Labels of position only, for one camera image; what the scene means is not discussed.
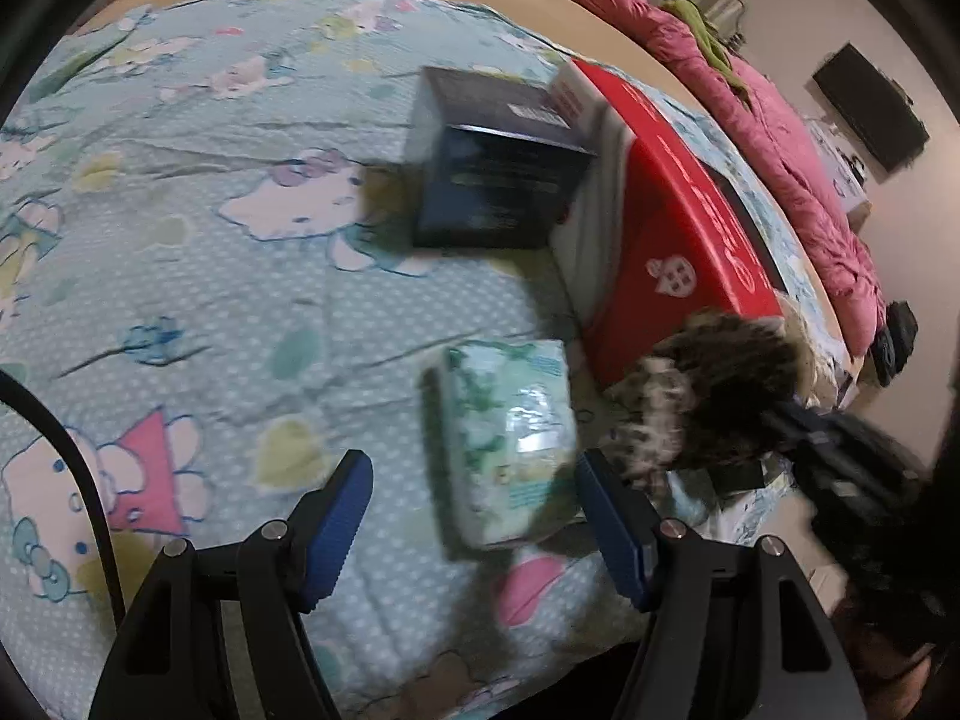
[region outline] polka dot pattern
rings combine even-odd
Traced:
[[[190,524],[200,547],[237,541],[299,498],[253,483],[272,420],[296,415],[336,457],[363,449],[373,499],[336,591],[305,620],[336,671],[334,698],[355,712],[454,650],[474,680],[520,681],[492,714],[642,630],[583,529],[515,553],[477,553],[451,525],[437,354],[469,337],[572,340],[557,271],[546,263],[511,274],[452,255],[421,277],[338,271],[327,237],[261,242],[218,214],[306,148],[337,148],[366,165],[400,162],[424,64],[495,67],[536,82],[553,74],[546,43],[486,8],[380,0],[373,28],[337,16],[362,1],[203,0],[64,38],[37,81],[79,50],[106,64],[11,115],[27,133],[16,137],[56,141],[0,182],[0,204],[16,210],[35,199],[62,218],[56,245],[14,286],[19,316],[0,337],[0,362],[23,365],[35,394],[100,445],[157,407],[167,419],[191,415],[202,435],[193,469],[211,490],[205,518]],[[196,42],[125,71],[110,64],[113,44],[136,55],[147,42],[182,37]],[[216,74],[255,55],[267,84],[218,95]],[[112,172],[74,181],[90,164]],[[144,365],[125,354],[128,330],[160,317],[180,333],[171,341],[180,359]],[[302,340],[304,328],[306,351],[278,366],[277,349]],[[34,438],[0,413],[2,463]],[[415,529],[412,514],[426,518]],[[10,519],[5,490],[0,535],[11,533]],[[504,629],[498,583],[544,553],[559,555],[565,571],[528,622]],[[56,604],[32,596],[27,569],[0,548],[0,637],[51,712],[85,716],[112,636],[88,595]]]

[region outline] green cloth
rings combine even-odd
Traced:
[[[733,93],[740,98],[747,108],[750,108],[750,94],[747,84],[733,71],[727,50],[707,28],[707,23],[697,6],[690,0],[668,0],[661,7],[690,27],[690,31],[693,32],[693,37],[697,41],[697,47],[704,55],[704,59],[707,60],[707,64],[714,70],[719,71]]]

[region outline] bed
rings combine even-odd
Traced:
[[[822,278],[848,350],[866,355],[886,324],[870,250],[851,231],[808,129],[776,85],[710,41],[687,0],[575,0],[637,41],[707,106],[771,191]]]
[[[489,717],[642,632],[584,528],[477,553],[448,527],[445,344],[560,338],[582,442],[601,429],[555,263],[426,256],[398,223],[419,67],[546,83],[565,47],[645,84],[750,196],[840,362],[755,175],[666,69],[568,0],[119,0],[54,50],[4,126],[0,365],[71,430],[128,593],[167,539],[235,541],[344,450],[373,458],[341,581],[305,620],[347,716]],[[9,413],[0,463],[0,638],[49,712],[80,718],[112,636],[88,522],[62,461]],[[787,482],[723,506],[701,475],[671,485],[669,512],[751,541]]]

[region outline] plastic package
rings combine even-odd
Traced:
[[[477,548],[538,541],[578,512],[577,436],[560,341],[466,341],[443,356],[454,511]]]

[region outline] blue gripper pad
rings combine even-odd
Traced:
[[[624,487],[597,449],[579,457],[573,478],[613,586],[634,607],[649,610],[654,603],[651,577],[658,562],[654,531],[659,516],[646,495]]]
[[[328,483],[304,495],[290,514],[293,550],[304,560],[304,577],[296,591],[302,613],[333,593],[372,494],[373,464],[363,452],[351,449]]]

